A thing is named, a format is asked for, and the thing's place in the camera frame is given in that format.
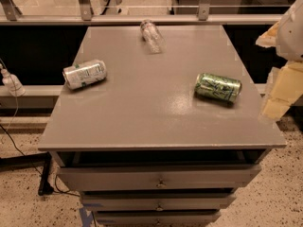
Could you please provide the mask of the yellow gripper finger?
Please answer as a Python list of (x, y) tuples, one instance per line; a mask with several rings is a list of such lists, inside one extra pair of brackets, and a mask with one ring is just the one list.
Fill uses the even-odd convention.
[(279, 22), (276, 22), (267, 31), (261, 34), (256, 40), (256, 45), (265, 48), (275, 47), (278, 26), (279, 26)]
[(260, 119), (278, 121), (301, 96), (303, 63), (288, 61), (280, 69), (273, 67), (266, 81)]

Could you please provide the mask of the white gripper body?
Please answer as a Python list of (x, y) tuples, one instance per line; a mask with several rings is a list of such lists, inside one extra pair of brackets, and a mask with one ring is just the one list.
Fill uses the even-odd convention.
[(276, 53), (288, 61), (303, 61), (303, 0), (295, 0), (281, 17)]

